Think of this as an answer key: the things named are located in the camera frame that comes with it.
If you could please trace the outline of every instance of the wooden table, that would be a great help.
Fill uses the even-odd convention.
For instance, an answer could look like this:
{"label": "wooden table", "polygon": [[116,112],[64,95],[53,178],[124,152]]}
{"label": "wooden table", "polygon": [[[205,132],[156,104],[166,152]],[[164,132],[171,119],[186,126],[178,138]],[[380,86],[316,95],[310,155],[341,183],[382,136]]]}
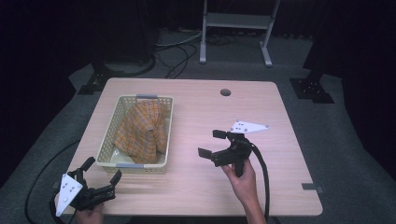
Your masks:
{"label": "wooden table", "polygon": [[[222,89],[232,94],[222,96]],[[174,97],[167,172],[164,175],[123,174],[116,187],[116,199],[106,202],[106,214],[244,216],[244,209],[226,175],[212,161],[200,158],[197,149],[227,148],[230,142],[213,138],[212,131],[229,131],[237,119],[270,126],[267,131],[246,134],[259,148],[268,167],[270,216],[321,214],[317,192],[302,187],[303,183],[312,183],[312,179],[279,91],[272,82],[111,78],[68,171],[76,170],[87,158],[96,156],[119,97],[135,94]],[[257,174],[264,209],[262,169],[253,153],[250,160]],[[107,185],[112,176],[96,164],[84,174],[90,188]]]}

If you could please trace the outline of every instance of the dark background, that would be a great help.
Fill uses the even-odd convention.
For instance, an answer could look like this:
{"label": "dark background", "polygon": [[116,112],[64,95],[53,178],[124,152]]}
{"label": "dark background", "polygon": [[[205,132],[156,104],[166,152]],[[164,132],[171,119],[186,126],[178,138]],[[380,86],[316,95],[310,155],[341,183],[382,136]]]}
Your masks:
{"label": "dark background", "polygon": [[[274,1],[209,2],[211,11],[262,14]],[[158,29],[201,29],[202,8],[195,0],[2,1],[1,184],[75,94],[70,74],[102,60],[145,62]],[[386,0],[283,0],[273,30],[314,39],[304,68],[343,79],[364,147],[393,177],[395,11]]]}

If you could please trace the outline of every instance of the wire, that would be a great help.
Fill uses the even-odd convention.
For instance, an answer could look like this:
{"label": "wire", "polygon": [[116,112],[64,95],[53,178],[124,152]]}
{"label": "wire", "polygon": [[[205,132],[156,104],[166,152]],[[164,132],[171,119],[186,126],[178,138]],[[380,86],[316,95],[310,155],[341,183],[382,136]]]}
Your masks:
{"label": "wire", "polygon": [[[189,55],[189,53],[183,49],[181,46],[189,46],[193,49],[193,53]],[[180,63],[178,63],[175,66],[171,66],[167,63],[165,63],[165,61],[160,57],[156,57],[156,59],[158,59],[165,67],[168,67],[170,70],[167,72],[165,78],[177,78],[178,76],[180,76],[180,74],[184,71],[184,69],[187,67],[187,63],[188,60],[197,52],[197,48],[192,45],[192,44],[175,44],[175,45],[166,45],[164,47],[159,47],[156,49],[156,51],[163,51],[163,50],[167,50],[167,49],[172,49],[172,48],[176,48],[176,49],[180,49],[183,51],[183,53],[185,54],[186,58],[184,60],[182,60]],[[184,63],[183,67],[181,68],[181,70],[176,74],[176,75],[172,75],[176,73],[176,69],[181,66]]]}
{"label": "wire", "polygon": [[73,216],[72,216],[72,218],[70,218],[70,220],[69,220],[69,223],[68,224],[70,224],[70,223],[72,223],[72,220],[73,220],[73,218],[75,217],[75,215],[76,215],[76,212],[77,212],[77,209],[75,210],[75,212],[73,213]]}
{"label": "wire", "polygon": [[53,160],[55,160],[61,153],[63,153],[64,151],[66,151],[67,149],[69,149],[70,147],[72,147],[73,145],[77,144],[79,141],[81,141],[81,139],[77,140],[76,142],[73,142],[72,144],[64,147],[61,151],[59,151],[58,153],[55,154],[55,156],[53,156],[48,162],[47,164],[41,169],[41,171],[38,173],[38,175],[35,177],[35,181],[33,182],[32,186],[29,188],[29,191],[27,193],[27,197],[25,200],[25,204],[24,204],[24,214],[26,219],[29,221],[29,223],[33,223],[35,224],[35,222],[33,222],[33,220],[30,218],[29,216],[29,211],[28,211],[28,205],[29,205],[29,199],[30,199],[30,195],[32,194],[32,190],[35,186],[35,183],[37,182],[38,178],[43,174],[44,170],[47,169],[47,167],[52,163]]}
{"label": "wire", "polygon": [[233,1],[231,2],[231,4],[228,6],[227,9],[225,9],[224,13],[227,13],[228,11],[230,11],[230,9],[233,7],[233,4],[234,4],[234,3],[235,3],[235,0],[233,0]]}
{"label": "wire", "polygon": [[275,222],[275,224],[280,224],[279,218],[272,217],[272,220]]}
{"label": "wire", "polygon": [[105,63],[104,63],[104,66],[107,67],[107,69],[109,71],[109,74],[110,74],[110,77],[137,77],[137,76],[146,74],[148,71],[150,71],[151,69],[154,68],[154,66],[155,66],[155,57],[154,57],[154,55],[151,55],[150,64],[146,68],[144,68],[144,69],[142,69],[140,71],[137,71],[137,72],[113,71],[110,68],[108,68],[108,66]]}
{"label": "wire", "polygon": [[262,174],[264,176],[264,182],[265,182],[264,217],[265,217],[265,220],[268,222],[269,211],[270,211],[270,183],[269,183],[267,165],[265,164],[265,161],[262,158],[262,154],[260,153],[259,149],[256,146],[254,146],[253,144],[252,144],[252,150],[253,150],[254,154],[256,155],[257,159],[259,160],[260,165],[262,166]]}
{"label": "wire", "polygon": [[208,45],[213,45],[213,46],[225,46],[225,45],[233,44],[235,42],[236,42],[236,37],[233,35],[229,35],[229,36],[210,35],[206,39],[206,43]]}
{"label": "wire", "polygon": [[197,35],[193,35],[193,36],[191,36],[191,37],[189,37],[189,38],[187,38],[185,40],[182,40],[180,42],[177,42],[177,43],[173,43],[173,44],[156,44],[155,46],[157,46],[157,47],[173,47],[173,46],[177,46],[177,45],[181,45],[181,44],[185,44],[185,43],[191,42],[192,40],[200,37],[201,35],[202,35],[202,31],[200,31]]}

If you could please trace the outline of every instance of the orange cloth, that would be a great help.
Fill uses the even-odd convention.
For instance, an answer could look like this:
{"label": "orange cloth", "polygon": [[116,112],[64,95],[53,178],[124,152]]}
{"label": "orange cloth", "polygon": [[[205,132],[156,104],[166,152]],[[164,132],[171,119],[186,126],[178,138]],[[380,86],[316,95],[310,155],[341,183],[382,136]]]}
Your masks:
{"label": "orange cloth", "polygon": [[157,162],[157,152],[166,152],[165,105],[150,99],[132,106],[117,130],[114,144],[135,163]]}

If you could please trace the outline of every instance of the hand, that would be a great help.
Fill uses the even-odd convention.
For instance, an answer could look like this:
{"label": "hand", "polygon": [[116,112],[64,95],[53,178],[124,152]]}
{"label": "hand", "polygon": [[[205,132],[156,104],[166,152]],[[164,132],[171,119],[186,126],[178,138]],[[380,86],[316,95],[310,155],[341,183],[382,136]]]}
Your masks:
{"label": "hand", "polygon": [[92,210],[76,211],[78,224],[103,224],[103,204],[97,204]]}
{"label": "hand", "polygon": [[244,172],[238,177],[235,174],[235,166],[221,166],[221,169],[228,176],[233,192],[242,203],[247,214],[248,224],[265,224],[264,214],[259,203],[256,186],[256,172],[251,166],[250,160],[244,161]]}
{"label": "hand", "polygon": [[221,169],[228,176],[233,192],[243,205],[247,203],[258,201],[257,186],[256,186],[256,173],[251,166],[250,160],[244,161],[244,172],[240,177],[235,175],[235,167],[232,165],[221,166]]}

